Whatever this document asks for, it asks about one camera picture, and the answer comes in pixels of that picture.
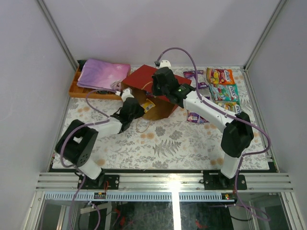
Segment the yellow snack packet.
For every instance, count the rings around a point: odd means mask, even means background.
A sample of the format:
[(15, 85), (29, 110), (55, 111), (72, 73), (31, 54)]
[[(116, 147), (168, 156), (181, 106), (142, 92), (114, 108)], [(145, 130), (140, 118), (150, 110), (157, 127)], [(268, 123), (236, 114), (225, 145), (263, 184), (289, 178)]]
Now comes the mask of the yellow snack packet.
[(141, 107), (144, 109), (144, 112), (147, 113), (155, 107), (155, 104), (151, 100), (146, 99), (146, 101), (141, 104)]

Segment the red brown paper bag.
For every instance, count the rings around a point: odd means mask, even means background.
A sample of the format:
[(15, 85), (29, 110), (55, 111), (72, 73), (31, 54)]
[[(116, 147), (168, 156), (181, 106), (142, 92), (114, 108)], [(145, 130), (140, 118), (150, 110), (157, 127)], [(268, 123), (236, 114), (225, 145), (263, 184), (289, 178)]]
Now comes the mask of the red brown paper bag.
[(151, 125), (154, 121), (168, 118), (178, 107), (171, 103), (165, 96), (153, 96), (152, 94), (152, 76), (157, 71), (156, 68), (148, 65), (142, 65), (122, 82), (122, 89), (131, 88), (132, 95), (138, 100), (141, 105), (146, 99), (151, 100), (155, 107), (145, 113), (141, 118), (148, 121)]

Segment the purple candy bag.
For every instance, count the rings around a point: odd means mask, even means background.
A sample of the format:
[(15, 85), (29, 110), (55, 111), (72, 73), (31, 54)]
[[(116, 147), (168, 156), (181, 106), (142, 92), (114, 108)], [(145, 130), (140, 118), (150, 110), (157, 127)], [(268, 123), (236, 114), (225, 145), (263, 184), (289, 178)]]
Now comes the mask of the purple candy bag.
[(206, 83), (206, 77), (204, 75), (203, 70), (198, 70), (198, 84), (196, 84), (196, 77), (195, 77), (195, 71), (185, 71), (183, 72), (183, 75), (186, 79), (191, 80), (191, 86), (198, 89), (206, 89), (208, 88), (208, 84)]
[(192, 122), (192, 123), (198, 123), (198, 124), (203, 124), (203, 123), (209, 122), (206, 119), (204, 119), (203, 117), (201, 117), (200, 115), (198, 115), (197, 113), (192, 112), (190, 110), (188, 110), (187, 121)]

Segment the orange Fox's fruits candy bag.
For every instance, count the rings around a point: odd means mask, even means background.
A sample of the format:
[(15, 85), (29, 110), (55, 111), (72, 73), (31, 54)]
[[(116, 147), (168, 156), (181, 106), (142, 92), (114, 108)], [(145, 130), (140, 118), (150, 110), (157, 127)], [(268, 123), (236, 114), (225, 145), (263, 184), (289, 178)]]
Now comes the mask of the orange Fox's fruits candy bag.
[(233, 72), (231, 69), (206, 69), (207, 81), (210, 84), (229, 85), (235, 84)]

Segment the teal Fox's mint candy bag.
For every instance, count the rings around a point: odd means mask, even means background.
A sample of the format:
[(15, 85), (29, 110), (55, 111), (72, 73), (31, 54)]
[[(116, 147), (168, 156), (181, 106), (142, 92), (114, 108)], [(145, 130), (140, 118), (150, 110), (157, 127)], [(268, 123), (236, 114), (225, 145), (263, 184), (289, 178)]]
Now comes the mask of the teal Fox's mint candy bag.
[(210, 84), (209, 89), (214, 101), (240, 101), (236, 84)]

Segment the green yellow candy bag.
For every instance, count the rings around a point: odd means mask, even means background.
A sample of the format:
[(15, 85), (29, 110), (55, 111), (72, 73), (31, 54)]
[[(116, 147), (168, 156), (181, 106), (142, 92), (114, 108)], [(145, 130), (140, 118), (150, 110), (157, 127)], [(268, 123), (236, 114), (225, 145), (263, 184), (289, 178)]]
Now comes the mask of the green yellow candy bag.
[(241, 106), (239, 102), (233, 102), (233, 101), (216, 101), (215, 102), (218, 106), (232, 111), (236, 114), (240, 114), (242, 112)]

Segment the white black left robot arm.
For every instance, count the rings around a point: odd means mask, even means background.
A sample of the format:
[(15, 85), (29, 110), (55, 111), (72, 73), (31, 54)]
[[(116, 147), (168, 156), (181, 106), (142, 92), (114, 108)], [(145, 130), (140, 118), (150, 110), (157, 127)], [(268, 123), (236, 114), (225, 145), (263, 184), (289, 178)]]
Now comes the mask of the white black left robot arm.
[(117, 135), (126, 131), (134, 119), (145, 114), (145, 109), (138, 100), (129, 97), (121, 108), (107, 119), (84, 123), (73, 120), (56, 144), (55, 152), (65, 168), (74, 167), (81, 173), (82, 182), (78, 187), (89, 189), (107, 189), (105, 172), (91, 159), (92, 150), (99, 135), (102, 137)]

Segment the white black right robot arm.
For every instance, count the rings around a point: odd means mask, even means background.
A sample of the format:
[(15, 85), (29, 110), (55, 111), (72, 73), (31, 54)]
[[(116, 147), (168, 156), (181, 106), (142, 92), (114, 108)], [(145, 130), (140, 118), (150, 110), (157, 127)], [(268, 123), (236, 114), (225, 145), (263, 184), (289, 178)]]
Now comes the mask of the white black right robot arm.
[(222, 133), (224, 164), (216, 181), (224, 189), (234, 186), (242, 155), (254, 138), (249, 116), (244, 112), (235, 114), (225, 110), (202, 96), (197, 88), (186, 83), (180, 84), (168, 67), (158, 69), (152, 79), (153, 95), (163, 95), (171, 103), (197, 113)]

